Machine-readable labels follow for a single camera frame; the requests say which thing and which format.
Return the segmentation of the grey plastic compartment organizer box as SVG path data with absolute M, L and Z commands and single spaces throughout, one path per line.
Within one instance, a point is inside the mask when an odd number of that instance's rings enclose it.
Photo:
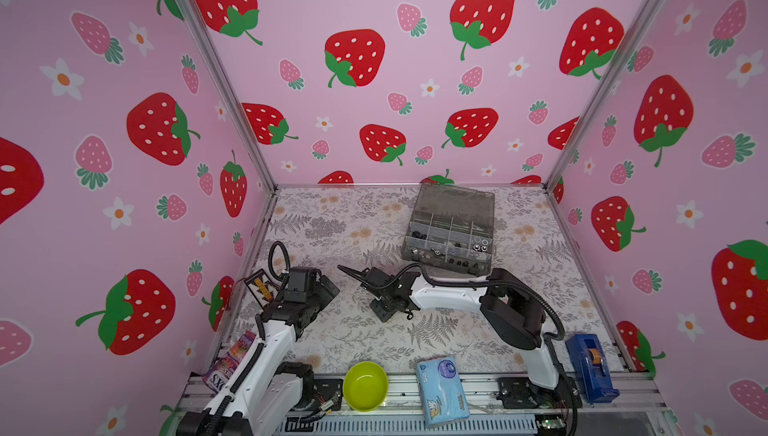
M 401 258 L 472 276 L 491 272 L 495 195 L 453 185 L 421 185 Z

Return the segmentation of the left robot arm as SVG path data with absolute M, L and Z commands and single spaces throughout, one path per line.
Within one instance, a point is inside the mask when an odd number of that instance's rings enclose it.
M 341 382 L 316 383 L 312 366 L 285 360 L 304 330 L 339 294 L 315 268 L 296 267 L 255 317 L 254 343 L 200 412 L 174 417 L 171 435 L 272 435 L 287 421 L 310 425 L 340 408 Z

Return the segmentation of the lime green bowl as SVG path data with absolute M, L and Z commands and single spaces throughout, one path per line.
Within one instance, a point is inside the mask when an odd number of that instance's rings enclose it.
M 347 405 L 358 412 L 370 412 L 386 400 L 389 379 L 375 362 L 364 361 L 352 366 L 343 381 L 343 396 Z

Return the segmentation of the purple candy bag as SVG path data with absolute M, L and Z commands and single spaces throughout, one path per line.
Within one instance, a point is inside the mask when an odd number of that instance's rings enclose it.
M 202 380 L 205 385 L 214 393 L 218 393 L 232 378 L 255 339 L 256 335 L 250 331 L 241 335 L 225 355 L 203 375 Z

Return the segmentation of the blue tissue pack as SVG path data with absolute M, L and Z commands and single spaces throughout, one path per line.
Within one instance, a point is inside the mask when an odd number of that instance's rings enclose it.
M 418 362 L 416 375 L 428 427 L 470 417 L 469 404 L 453 357 Z

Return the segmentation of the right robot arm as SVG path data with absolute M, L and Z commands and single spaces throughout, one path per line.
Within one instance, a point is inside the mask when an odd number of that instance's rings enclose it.
M 504 343 L 520 352 L 532 385 L 553 391 L 565 379 L 552 347 L 565 339 L 561 319 L 541 295 L 505 269 L 464 280 L 436 279 L 419 263 L 395 275 L 378 268 L 343 272 L 374 296 L 370 307 L 383 323 L 398 313 L 412 317 L 433 309 L 478 313 Z

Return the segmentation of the small black framed card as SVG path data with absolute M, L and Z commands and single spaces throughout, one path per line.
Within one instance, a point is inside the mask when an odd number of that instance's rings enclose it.
M 258 269 L 244 279 L 245 287 L 261 309 L 274 300 L 277 286 L 264 269 Z

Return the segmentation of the blue tape dispenser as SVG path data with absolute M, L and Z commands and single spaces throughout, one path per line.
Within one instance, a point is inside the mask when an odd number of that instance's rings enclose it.
M 594 334 L 575 334 L 566 341 L 566 348 L 587 402 L 612 403 L 620 392 L 612 384 L 598 337 Z

